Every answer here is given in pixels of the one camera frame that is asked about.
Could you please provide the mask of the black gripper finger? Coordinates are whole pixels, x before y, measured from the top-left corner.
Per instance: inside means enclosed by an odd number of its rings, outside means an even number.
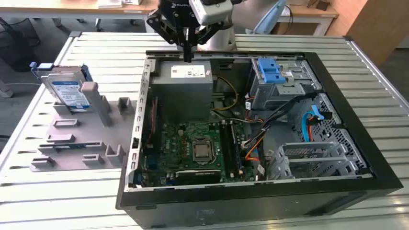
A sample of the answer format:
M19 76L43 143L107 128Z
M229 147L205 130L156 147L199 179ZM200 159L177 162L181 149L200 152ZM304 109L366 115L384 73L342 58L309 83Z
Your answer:
M151 12L147 22L164 40L171 45L176 44L180 47L184 62L189 63L189 45L185 27L183 26L183 14L172 11L169 15L165 15L160 9L156 9Z
M211 38L216 35L216 33L225 28L225 22L220 21L207 25L199 31L199 22L195 15L191 15L192 19L189 20L189 62L193 58L193 51L197 48L197 45L204 45L211 40Z

